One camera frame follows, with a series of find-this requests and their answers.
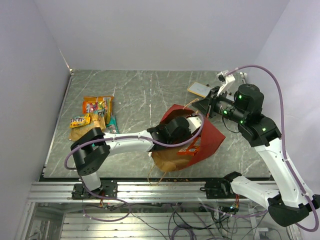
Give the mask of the red paper bag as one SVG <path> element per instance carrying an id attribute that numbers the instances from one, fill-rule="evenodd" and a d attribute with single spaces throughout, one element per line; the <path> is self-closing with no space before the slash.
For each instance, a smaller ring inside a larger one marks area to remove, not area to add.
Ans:
<path id="1" fill-rule="evenodd" d="M 196 117 L 190 108 L 173 104 L 163 115 L 159 125 L 147 129 L 151 137 L 163 144 L 176 145 L 187 140 L 190 142 L 175 147 L 164 147 L 155 144 L 151 149 L 153 167 L 157 167 L 164 175 L 195 165 L 216 153 L 225 140 L 225 136 L 207 119 L 199 135 L 191 134 L 187 128 L 187 118 Z M 199 146 L 196 155 L 177 155 L 180 149 Z"/>

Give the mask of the teal snack packet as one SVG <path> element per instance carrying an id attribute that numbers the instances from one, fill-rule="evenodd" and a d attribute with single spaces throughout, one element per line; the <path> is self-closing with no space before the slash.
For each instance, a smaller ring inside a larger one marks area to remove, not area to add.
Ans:
<path id="1" fill-rule="evenodd" d="M 110 133 L 110 134 L 119 134 L 119 129 L 117 125 L 117 120 L 114 115 L 110 116 L 110 121 L 106 125 L 106 129 L 104 130 L 105 133 Z"/>

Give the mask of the gold brown snack packet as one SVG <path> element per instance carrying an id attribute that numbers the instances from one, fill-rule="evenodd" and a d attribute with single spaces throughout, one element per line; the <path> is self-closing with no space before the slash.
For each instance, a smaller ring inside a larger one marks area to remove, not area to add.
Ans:
<path id="1" fill-rule="evenodd" d="M 104 117 L 95 112 L 90 112 L 90 123 L 85 126 L 70 128 L 70 133 L 68 139 L 70 141 L 77 141 L 82 136 L 84 136 L 87 132 L 92 130 L 93 128 L 100 128 L 102 131 L 106 129 L 106 124 Z"/>

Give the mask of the red yellow snack packet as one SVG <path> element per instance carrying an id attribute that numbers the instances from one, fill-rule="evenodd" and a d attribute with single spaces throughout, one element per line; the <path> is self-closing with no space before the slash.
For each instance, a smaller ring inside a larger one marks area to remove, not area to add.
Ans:
<path id="1" fill-rule="evenodd" d="M 94 111 L 103 110 L 106 108 L 106 101 L 83 101 L 82 111 L 84 114 L 92 113 Z"/>

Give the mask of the yellow candy packet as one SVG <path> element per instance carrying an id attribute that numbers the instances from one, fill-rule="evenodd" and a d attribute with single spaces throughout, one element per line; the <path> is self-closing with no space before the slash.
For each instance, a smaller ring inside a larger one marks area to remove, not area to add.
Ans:
<path id="1" fill-rule="evenodd" d="M 91 117 L 89 113 L 84 115 L 74 116 L 70 119 L 69 128 L 78 128 L 88 125 L 91 122 Z"/>

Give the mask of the orange kettle chips bag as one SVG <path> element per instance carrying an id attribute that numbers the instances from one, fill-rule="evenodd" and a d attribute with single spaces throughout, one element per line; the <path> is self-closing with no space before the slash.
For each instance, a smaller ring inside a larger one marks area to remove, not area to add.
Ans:
<path id="1" fill-rule="evenodd" d="M 82 102 L 82 113 L 92 113 L 94 111 L 104 110 L 104 121 L 109 124 L 113 113 L 113 100 L 111 95 L 106 96 L 84 96 Z"/>

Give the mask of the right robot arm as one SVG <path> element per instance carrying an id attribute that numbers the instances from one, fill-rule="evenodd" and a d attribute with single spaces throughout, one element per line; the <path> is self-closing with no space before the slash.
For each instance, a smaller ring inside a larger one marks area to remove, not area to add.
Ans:
<path id="1" fill-rule="evenodd" d="M 314 194 L 300 179 L 287 153 L 283 150 L 282 134 L 276 123 L 262 114 L 264 95 L 253 84 L 242 84 L 234 94 L 218 94 L 212 88 L 202 100 L 192 104 L 207 118 L 220 115 L 237 123 L 239 133 L 255 149 L 267 165 L 278 189 L 249 180 L 238 172 L 227 174 L 220 186 L 221 194 L 231 198 L 244 196 L 268 210 L 272 219 L 288 227 L 305 219 L 312 210 L 320 207 L 320 196 Z"/>

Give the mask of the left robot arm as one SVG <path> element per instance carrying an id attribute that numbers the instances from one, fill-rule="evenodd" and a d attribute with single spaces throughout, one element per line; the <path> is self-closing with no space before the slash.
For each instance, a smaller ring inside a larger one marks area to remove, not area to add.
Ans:
<path id="1" fill-rule="evenodd" d="M 199 116 L 178 116 L 168 123 L 128 134 L 104 133 L 95 127 L 71 145 L 66 161 L 73 157 L 75 170 L 85 186 L 85 194 L 96 199 L 102 193 L 98 170 L 107 157 L 184 146 L 193 141 L 202 128 L 203 120 Z"/>

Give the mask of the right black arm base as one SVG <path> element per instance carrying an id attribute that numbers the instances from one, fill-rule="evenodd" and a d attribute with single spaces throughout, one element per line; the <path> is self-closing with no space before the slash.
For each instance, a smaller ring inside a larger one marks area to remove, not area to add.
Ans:
<path id="1" fill-rule="evenodd" d="M 231 193 L 231 186 L 227 180 L 221 178 L 207 181 L 199 190 L 205 193 L 207 199 L 223 199 Z"/>

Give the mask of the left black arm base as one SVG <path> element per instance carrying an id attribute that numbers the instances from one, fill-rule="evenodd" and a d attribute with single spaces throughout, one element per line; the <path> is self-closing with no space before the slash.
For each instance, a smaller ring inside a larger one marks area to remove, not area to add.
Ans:
<path id="1" fill-rule="evenodd" d="M 102 180 L 101 187 L 92 191 L 96 195 L 116 198 L 118 192 L 118 184 L 113 180 Z M 73 186 L 71 193 L 72 200 L 91 200 L 98 199 L 91 195 L 81 183 L 77 183 Z"/>

